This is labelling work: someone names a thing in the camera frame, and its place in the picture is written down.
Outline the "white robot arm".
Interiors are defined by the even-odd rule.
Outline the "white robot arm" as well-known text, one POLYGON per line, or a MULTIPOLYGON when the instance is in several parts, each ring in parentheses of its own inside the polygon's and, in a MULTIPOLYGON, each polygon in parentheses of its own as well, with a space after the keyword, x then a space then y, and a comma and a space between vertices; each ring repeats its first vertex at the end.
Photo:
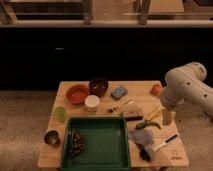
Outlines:
POLYGON ((161 105, 173 110, 187 99, 199 105, 213 121, 213 87, 204 83, 206 77, 207 70, 199 62, 169 70, 165 74, 166 86, 160 94, 161 105))

